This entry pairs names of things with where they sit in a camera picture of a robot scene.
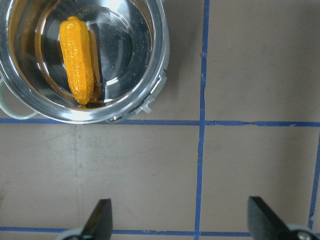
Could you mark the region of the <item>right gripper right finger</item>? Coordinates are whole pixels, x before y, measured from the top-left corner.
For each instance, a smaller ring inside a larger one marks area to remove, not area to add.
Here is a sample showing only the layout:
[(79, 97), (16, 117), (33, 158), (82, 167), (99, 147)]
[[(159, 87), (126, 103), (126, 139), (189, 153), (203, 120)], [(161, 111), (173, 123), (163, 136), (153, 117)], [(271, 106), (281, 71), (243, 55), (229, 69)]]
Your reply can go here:
[(297, 234), (259, 196), (247, 202), (247, 227), (254, 240), (297, 240)]

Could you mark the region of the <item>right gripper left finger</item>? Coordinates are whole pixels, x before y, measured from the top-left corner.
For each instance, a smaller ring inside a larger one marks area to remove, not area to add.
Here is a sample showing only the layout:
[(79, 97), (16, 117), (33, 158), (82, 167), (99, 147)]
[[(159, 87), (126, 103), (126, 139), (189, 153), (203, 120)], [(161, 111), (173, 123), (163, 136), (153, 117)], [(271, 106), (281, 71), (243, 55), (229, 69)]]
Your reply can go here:
[(83, 240), (110, 240), (112, 236), (112, 201), (100, 199), (80, 234)]

